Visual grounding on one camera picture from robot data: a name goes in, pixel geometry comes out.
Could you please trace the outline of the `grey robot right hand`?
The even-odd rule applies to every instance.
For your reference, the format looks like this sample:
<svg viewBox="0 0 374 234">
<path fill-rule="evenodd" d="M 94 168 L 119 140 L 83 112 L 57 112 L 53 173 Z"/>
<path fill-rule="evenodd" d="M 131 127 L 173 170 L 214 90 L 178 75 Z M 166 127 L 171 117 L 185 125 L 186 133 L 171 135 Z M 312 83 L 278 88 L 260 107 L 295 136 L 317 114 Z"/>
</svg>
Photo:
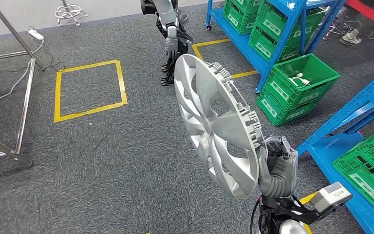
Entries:
<svg viewBox="0 0 374 234">
<path fill-rule="evenodd" d="M 286 137 L 269 136 L 260 149 L 258 186 L 263 196 L 287 198 L 294 194 L 298 152 Z"/>
</svg>

